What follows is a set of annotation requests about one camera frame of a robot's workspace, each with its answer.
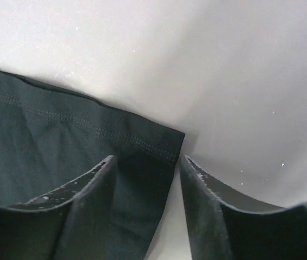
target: fabric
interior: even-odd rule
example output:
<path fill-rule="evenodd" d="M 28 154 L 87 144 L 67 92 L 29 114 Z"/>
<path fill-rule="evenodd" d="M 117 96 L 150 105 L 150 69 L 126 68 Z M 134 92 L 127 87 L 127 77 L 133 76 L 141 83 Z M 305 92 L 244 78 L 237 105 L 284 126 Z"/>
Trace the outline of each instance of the fabric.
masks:
<path fill-rule="evenodd" d="M 181 184 L 193 259 L 307 259 L 307 203 L 281 209 L 257 201 L 189 157 L 181 160 Z"/>
<path fill-rule="evenodd" d="M 0 71 L 0 260 L 143 260 L 184 134 Z M 282 209 L 180 161 L 194 260 L 307 259 L 307 203 Z"/>
<path fill-rule="evenodd" d="M 0 71 L 0 259 L 143 259 L 183 138 Z"/>

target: white surface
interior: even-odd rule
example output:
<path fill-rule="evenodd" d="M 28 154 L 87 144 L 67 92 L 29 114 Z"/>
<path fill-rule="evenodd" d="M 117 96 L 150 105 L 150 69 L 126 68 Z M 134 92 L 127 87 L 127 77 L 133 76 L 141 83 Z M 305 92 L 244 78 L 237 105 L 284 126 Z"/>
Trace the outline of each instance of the white surface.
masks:
<path fill-rule="evenodd" d="M 0 69 L 187 133 L 269 203 L 307 200 L 307 1 L 0 1 Z M 190 259 L 179 179 L 153 259 Z"/>

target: dark green fabric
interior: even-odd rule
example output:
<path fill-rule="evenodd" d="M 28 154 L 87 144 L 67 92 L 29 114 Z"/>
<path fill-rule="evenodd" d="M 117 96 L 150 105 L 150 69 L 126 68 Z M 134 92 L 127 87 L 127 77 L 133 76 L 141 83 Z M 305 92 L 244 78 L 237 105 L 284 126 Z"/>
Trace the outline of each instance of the dark green fabric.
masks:
<path fill-rule="evenodd" d="M 109 157 L 32 201 L 0 206 L 0 260 L 104 259 L 116 174 Z"/>
<path fill-rule="evenodd" d="M 281 209 L 257 201 L 189 157 L 181 184 L 194 260 L 307 259 L 307 203 Z"/>
<path fill-rule="evenodd" d="M 0 71 L 0 207 L 48 193 L 115 155 L 119 173 L 109 234 L 102 237 L 105 259 L 143 259 L 165 207 L 183 138 L 181 132 L 82 94 Z M 109 194 L 97 196 L 93 200 Z M 66 224 L 84 223 L 81 219 Z M 66 252 L 72 246 L 68 239 L 61 243 Z M 73 259 L 66 255 L 71 256 L 57 249 L 57 259 Z"/>

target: double stitched seam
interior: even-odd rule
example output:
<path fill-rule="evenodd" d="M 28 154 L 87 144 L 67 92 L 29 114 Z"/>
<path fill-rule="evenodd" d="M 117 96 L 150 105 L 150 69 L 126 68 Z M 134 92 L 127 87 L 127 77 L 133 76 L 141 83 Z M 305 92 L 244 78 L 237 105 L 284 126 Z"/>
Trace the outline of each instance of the double stitched seam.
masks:
<path fill-rule="evenodd" d="M 1 92 L 1 91 L 0 91 L 0 95 L 1 95 L 1 96 L 4 96 L 4 95 L 5 95 L 5 96 L 8 96 L 8 97 L 10 97 L 11 99 L 17 100 L 17 102 L 21 103 L 21 102 L 19 101 L 19 99 L 18 99 L 17 97 L 15 97 L 15 96 L 8 95 L 8 94 L 3 93 L 3 92 Z M 99 130 L 99 131 L 103 131 L 103 132 L 118 134 L 118 135 L 121 135 L 121 136 L 126 137 L 126 138 L 135 139 L 135 140 L 137 140 L 138 142 L 141 142 L 144 146 L 149 146 L 149 147 L 151 147 L 151 148 L 154 149 L 154 150 L 161 151 L 161 152 L 163 152 L 163 153 L 168 154 L 168 156 L 172 157 L 172 159 L 176 159 L 176 157 L 177 157 L 176 155 L 174 155 L 174 154 L 172 154 L 172 153 L 170 153 L 170 152 L 167 152 L 167 151 L 165 151 L 165 150 L 156 148 L 156 147 L 154 147 L 154 146 L 152 146 L 152 145 L 150 145 L 150 144 L 144 142 L 143 140 L 141 140 L 140 138 L 137 138 L 137 137 L 135 137 L 135 136 L 132 136 L 132 135 L 125 135 L 125 134 L 122 134 L 122 133 L 119 133 L 119 132 L 115 132 L 115 131 L 110 131 L 110 130 L 106 130 L 106 129 L 94 127 L 94 126 L 92 125 L 91 122 L 89 122 L 89 121 L 87 121 L 87 120 L 85 120 L 85 119 L 78 118 L 78 117 L 72 116 L 72 115 L 65 115 L 65 114 L 52 113 L 52 112 L 49 112 L 49 111 L 44 111 L 44 110 L 32 108 L 32 107 L 30 107 L 30 106 L 28 106 L 28 105 L 26 105 L 26 104 L 23 104 L 23 103 L 21 103 L 21 104 L 22 104 L 23 106 L 25 106 L 25 107 L 34 109 L 35 111 L 39 111 L 39 112 L 43 112 L 43 113 L 48 113 L 48 114 L 52 114 L 52 115 L 56 115 L 56 116 L 65 116 L 65 117 L 73 118 L 73 119 L 76 119 L 76 120 L 80 120 L 80 121 L 82 121 L 82 122 L 85 122 L 85 123 L 91 125 L 91 127 L 92 127 L 93 129 L 96 129 L 96 130 Z"/>
<path fill-rule="evenodd" d="M 119 137 L 119 136 L 116 136 L 116 135 L 111 135 L 111 134 L 107 134 L 107 133 L 99 133 L 99 132 L 97 132 L 97 131 L 92 131 L 95 127 L 93 127 L 93 126 L 91 125 L 90 122 L 88 122 L 90 125 L 85 125 L 85 124 L 82 124 L 82 123 L 76 121 L 75 119 L 73 119 L 72 116 L 69 116 L 68 118 L 61 118 L 61 117 L 55 117 L 55 116 L 50 116 L 50 115 L 42 114 L 42 113 L 46 113 L 46 111 L 38 110 L 38 109 L 33 109 L 33 108 L 31 108 L 31 107 L 29 107 L 29 106 L 27 106 L 27 105 L 22 104 L 21 102 L 18 102 L 17 100 L 9 99 L 9 98 L 4 97 L 4 96 L 0 96 L 0 101 L 9 103 L 9 104 L 14 105 L 14 106 L 17 106 L 17 107 L 24 107 L 24 108 L 26 108 L 29 112 L 31 112 L 31 113 L 33 113 L 33 114 L 36 114 L 36 115 L 39 115 L 40 117 L 43 117 L 43 118 L 45 118 L 45 119 L 49 119 L 49 120 L 51 120 L 51 121 L 66 121 L 66 120 L 67 120 L 67 121 L 72 122 L 72 123 L 77 123 L 78 125 L 75 125 L 75 124 L 73 124 L 73 125 L 75 125 L 75 126 L 81 128 L 81 129 L 83 129 L 83 130 L 85 130 L 85 131 L 87 131 L 87 132 L 93 134 L 94 136 L 96 136 L 95 134 L 99 135 L 99 136 L 96 136 L 96 137 L 99 138 L 99 139 L 103 139 L 103 140 L 113 140 L 113 139 L 111 139 L 111 138 L 105 138 L 105 137 L 103 137 L 103 136 L 106 136 L 106 137 L 116 138 L 116 139 L 118 139 L 119 141 L 122 141 L 122 142 L 131 142 L 131 143 L 135 144 L 138 148 L 140 148 L 143 152 L 145 152 L 145 153 L 147 153 L 147 154 L 149 154 L 149 155 L 151 155 L 151 156 L 153 156 L 153 157 L 155 157 L 155 158 L 157 158 L 157 159 L 162 160 L 161 158 L 158 158 L 158 157 L 155 156 L 154 154 L 157 154 L 157 155 L 159 155 L 159 156 L 161 156 L 161 157 L 164 157 L 164 158 L 166 158 L 168 161 L 175 162 L 175 159 L 176 159 L 175 156 L 167 156 L 167 155 L 158 153 L 158 152 L 156 152 L 156 151 L 154 151 L 154 150 L 152 150 L 152 149 L 150 149 L 150 148 L 148 148 L 148 147 L 142 145 L 141 143 L 139 143 L 139 142 L 137 142 L 137 141 L 128 140 L 128 139 L 126 139 L 126 138 L 122 138 L 122 137 Z"/>

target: stitching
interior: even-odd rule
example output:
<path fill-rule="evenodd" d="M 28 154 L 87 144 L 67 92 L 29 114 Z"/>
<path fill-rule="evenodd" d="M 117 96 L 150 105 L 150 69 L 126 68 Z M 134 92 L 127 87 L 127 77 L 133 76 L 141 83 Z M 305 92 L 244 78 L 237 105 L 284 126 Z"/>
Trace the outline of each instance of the stitching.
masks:
<path fill-rule="evenodd" d="M 11 104 L 11 105 L 13 105 L 13 106 L 23 107 L 23 106 L 20 106 L 20 105 L 22 105 L 21 103 L 15 101 L 15 100 L 9 100 L 9 99 L 0 98 L 0 101 L 1 101 L 1 102 L 5 102 L 5 103 L 9 103 L 9 104 Z M 29 108 L 29 107 L 26 107 L 26 109 L 27 109 L 30 113 L 35 114 L 35 115 L 39 115 L 40 117 L 42 117 L 42 118 L 44 118 L 44 119 L 46 119 L 46 120 L 50 120 L 50 121 L 53 121 L 53 122 L 55 122 L 55 121 L 57 121 L 57 122 L 64 122 L 64 121 L 65 121 L 65 119 L 56 118 L 56 117 L 53 117 L 53 116 L 41 114 L 41 113 L 39 113 L 39 112 L 37 112 L 37 111 L 34 111 L 33 109 L 31 109 L 31 108 Z M 78 123 L 80 126 L 77 126 L 77 125 L 75 125 L 75 124 L 73 124 L 73 125 L 75 125 L 76 127 L 79 127 L 79 128 L 81 128 L 81 129 L 85 130 L 86 132 L 88 132 L 88 133 L 94 135 L 96 138 L 99 138 L 99 139 L 102 139 L 102 140 L 110 140 L 110 141 L 113 141 L 113 139 L 111 139 L 111 138 L 106 138 L 106 137 L 103 137 L 103 136 L 102 136 L 102 135 L 104 135 L 104 136 L 109 136 L 109 137 L 117 138 L 117 139 L 119 139 L 119 141 L 122 141 L 122 142 L 130 142 L 128 139 L 125 139 L 125 138 L 122 138 L 122 137 L 119 137 L 119 136 L 109 135 L 109 134 L 101 134 L 101 133 L 96 132 L 96 131 L 92 131 L 92 130 L 85 129 L 85 128 L 83 128 L 82 126 L 87 127 L 87 128 L 90 128 L 90 129 L 92 129 L 92 128 L 89 127 L 89 126 L 85 126 L 85 125 L 83 125 L 83 124 L 81 124 L 81 123 L 79 123 L 79 122 L 77 122 L 77 121 L 75 121 L 75 120 L 72 120 L 72 119 L 71 119 L 71 121 L 72 121 L 72 122 L 75 122 L 75 123 Z M 136 141 L 132 141 L 132 142 L 135 143 L 135 144 L 137 144 L 137 147 L 138 147 L 139 149 L 141 149 L 143 152 L 147 153 L 148 155 L 150 155 L 150 156 L 152 156 L 152 157 L 154 157 L 154 158 L 156 158 L 156 159 L 159 159 L 159 160 L 161 160 L 161 161 L 166 162 L 166 160 L 163 160 L 163 159 L 161 159 L 161 158 L 159 158 L 159 157 L 157 157 L 156 155 L 151 154 L 151 153 L 155 153 L 155 154 L 157 154 L 157 155 L 160 155 L 161 157 L 165 157 L 166 159 L 168 159 L 168 163 L 169 163 L 169 164 L 171 164 L 172 162 L 175 162 L 172 158 L 169 158 L 168 156 L 165 156 L 165 155 L 163 155 L 163 154 L 157 153 L 157 152 L 155 152 L 154 150 L 152 150 L 152 149 L 150 149 L 150 148 L 147 148 L 147 147 L 145 147 L 145 146 L 142 146 L 142 145 L 140 145 L 140 143 L 138 143 L 138 142 L 136 142 Z"/>
<path fill-rule="evenodd" d="M 0 91 L 0 94 L 1 94 L 1 95 L 5 95 L 5 96 L 8 96 L 8 97 L 10 97 L 10 98 L 12 98 L 12 99 L 14 99 L 14 100 L 17 100 L 17 102 L 19 102 L 19 99 L 18 99 L 17 97 L 15 97 L 15 96 L 12 96 L 12 95 L 3 93 L 3 92 L 1 92 L 1 91 Z M 52 114 L 52 115 L 66 116 L 66 117 L 74 118 L 74 119 L 77 119 L 77 120 L 80 120 L 80 121 L 83 121 L 83 122 L 85 122 L 85 123 L 87 123 L 87 124 L 92 125 L 91 122 L 89 122 L 89 121 L 87 121 L 87 120 L 85 120 L 85 119 L 82 119 L 82 118 L 78 118 L 78 117 L 76 117 L 76 116 L 65 115 L 65 114 L 57 114 L 57 113 L 52 113 L 52 112 L 49 112 L 49 111 L 44 111 L 44 110 L 36 109 L 36 108 L 32 108 L 32 109 L 34 109 L 34 110 L 36 110 L 36 111 L 39 111 L 39 112 L 44 112 L 44 113 Z M 139 141 L 139 142 L 141 142 L 141 143 L 143 143 L 143 144 L 145 144 L 145 145 L 147 145 L 147 146 L 149 146 L 149 147 L 151 147 L 151 148 L 153 148 L 153 149 L 155 149 L 155 150 L 162 151 L 162 152 L 164 152 L 164 153 L 167 153 L 167 154 L 171 155 L 173 158 L 176 158 L 176 155 L 174 155 L 174 154 L 172 154 L 172 153 L 170 153 L 170 152 L 167 152 L 167 151 L 165 151 L 165 150 L 156 148 L 156 147 L 154 147 L 154 146 L 152 146 L 152 145 L 150 145 L 150 144 L 144 142 L 143 140 L 141 140 L 140 138 L 137 138 L 137 137 L 135 137 L 135 136 L 132 136 L 132 135 L 125 135 L 125 134 L 122 134 L 122 133 L 119 133 L 119 132 L 116 132 L 116 131 L 105 130 L 105 129 L 97 128 L 97 127 L 94 127 L 94 126 L 92 126 L 92 128 L 93 128 L 93 129 L 96 129 L 96 130 L 103 131 L 103 132 L 119 134 L 119 135 L 121 135 L 121 136 L 123 136 L 123 137 L 127 137 L 127 138 L 133 138 L 133 139 L 135 139 L 135 140 L 137 140 L 137 141 Z"/>

